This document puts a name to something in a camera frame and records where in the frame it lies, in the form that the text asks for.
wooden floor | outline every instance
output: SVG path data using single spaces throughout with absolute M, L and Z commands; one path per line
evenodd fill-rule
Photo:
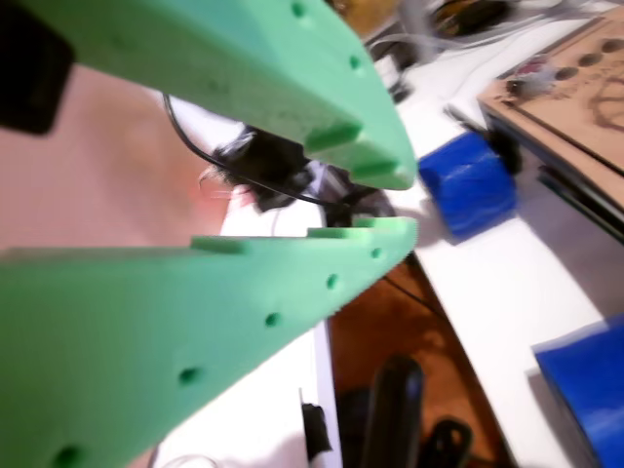
M 388 277 L 444 314 L 418 265 L 403 263 Z M 333 316 L 331 353 L 338 396 L 370 386 L 375 370 L 391 355 L 412 356 L 426 378 L 424 435 L 439 418 L 454 416 L 471 426 L 473 454 L 509 466 L 488 400 L 450 324 L 388 282 L 378 281 Z M 470 466 L 495 465 L 473 462 Z

blue tape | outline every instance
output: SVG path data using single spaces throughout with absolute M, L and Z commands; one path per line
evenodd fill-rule
M 544 376 L 563 398 L 597 466 L 624 466 L 624 324 L 619 319 L 567 346 L 536 353 Z
M 466 133 L 418 164 L 442 218 L 458 240 L 484 231 L 516 208 L 514 180 L 479 134 Z

black handle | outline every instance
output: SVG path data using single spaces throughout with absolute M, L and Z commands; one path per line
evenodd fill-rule
M 362 468 L 413 468 L 418 457 L 424 375 L 408 356 L 375 376 Z

circular hole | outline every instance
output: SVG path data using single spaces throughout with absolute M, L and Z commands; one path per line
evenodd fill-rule
M 188 368 L 179 373 L 177 377 L 180 385 L 190 385 L 195 383 L 202 375 L 202 370 L 199 368 Z
M 269 314 L 266 316 L 266 319 L 264 319 L 264 323 L 267 327 L 275 327 L 279 325 L 280 322 L 282 322 L 282 316 L 278 313 Z
M 461 434 L 459 431 L 453 429 L 450 431 L 450 437 L 454 445 L 459 446 L 461 444 Z
M 292 4 L 292 14 L 295 15 L 297 18 L 303 18 L 303 16 L 305 15 L 305 7 L 303 6 L 303 4 L 299 2 L 294 2 Z
M 603 59 L 602 54 L 585 54 L 578 60 L 580 66 L 592 66 Z
M 360 62 L 360 59 L 355 56 L 351 56 L 351 58 L 349 59 L 349 64 L 351 65 L 351 68 L 353 68 L 354 70 L 359 69 L 360 66 L 362 65 L 362 63 Z
M 577 73 L 578 73 L 578 68 L 576 68 L 575 66 L 565 66 L 565 67 L 561 68 L 555 74 L 555 79 L 557 81 L 569 80 L 570 78 L 572 78 Z
M 75 468 L 80 463 L 82 453 L 77 447 L 65 447 L 55 457 L 54 468 Z
M 338 275 L 330 275 L 328 278 L 328 290 L 333 290 L 338 283 Z
M 602 51 L 607 54 L 617 52 L 620 49 L 624 49 L 624 40 L 622 39 L 608 39 L 604 41 L 602 46 Z

white cable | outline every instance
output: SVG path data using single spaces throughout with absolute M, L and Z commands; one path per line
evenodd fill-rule
M 453 41 L 450 39 L 443 39 L 440 37 L 429 37 L 423 34 L 411 34 L 407 32 L 397 33 L 397 34 L 388 34 L 387 36 L 380 37 L 372 44 L 369 45 L 369 50 L 376 47 L 379 44 L 387 43 L 387 42 L 409 42 L 412 44 L 429 44 L 433 46 L 438 46 L 444 49 L 452 49 L 455 51 L 461 51 L 466 49 L 473 49 L 479 46 L 485 46 L 488 44 L 493 44 L 494 42 L 501 41 L 503 39 L 507 39 L 509 36 L 524 30 L 528 26 L 535 26 L 540 22 L 543 22 L 546 19 L 546 15 L 540 14 L 531 18 L 523 19 L 522 21 L 514 24 L 513 28 L 510 28 L 508 31 L 501 32 L 494 36 L 490 36 L 486 39 L 482 39 L 475 42 L 463 43 L 459 41 Z
M 210 463 L 211 468 L 219 468 L 219 465 L 218 463 L 216 463 L 216 461 L 214 461 L 211 458 L 208 458 L 205 455 L 199 455 L 199 454 L 179 456 L 178 458 L 167 463 L 165 465 L 165 468 L 182 468 L 186 463 L 192 462 L 192 461 L 198 461 L 198 460 L 203 460 L 203 461 Z
M 597 0 L 584 0 L 580 5 L 576 7 L 576 9 L 580 10 L 584 8 L 586 5 L 590 3 L 595 3 L 596 1 Z M 451 39 L 444 39 L 441 37 L 427 36 L 424 34 L 412 34 L 412 33 L 405 32 L 405 33 L 388 34 L 386 36 L 380 37 L 379 39 L 374 41 L 372 44 L 370 44 L 368 46 L 368 49 L 369 51 L 371 51 L 372 48 L 376 47 L 377 45 L 387 43 L 387 42 L 408 42 L 408 43 L 412 43 L 416 45 L 426 44 L 426 45 L 438 46 L 441 49 L 452 49 L 452 50 L 460 50 L 460 51 L 473 49 L 475 47 L 485 46 L 488 44 L 493 44 L 494 42 L 507 39 L 508 37 L 515 35 L 517 32 L 526 30 L 530 26 L 537 26 L 540 23 L 560 20 L 566 17 L 569 13 L 570 11 L 560 12 L 558 15 L 554 15 L 552 17 L 550 17 L 549 15 L 545 13 L 540 13 L 533 17 L 522 19 L 512 24 L 509 28 L 504 30 L 504 32 L 498 32 L 497 29 L 493 29 L 492 31 L 498 32 L 496 35 L 490 36 L 488 38 L 481 39 L 475 42 L 464 43 L 460 41 L 454 41 Z

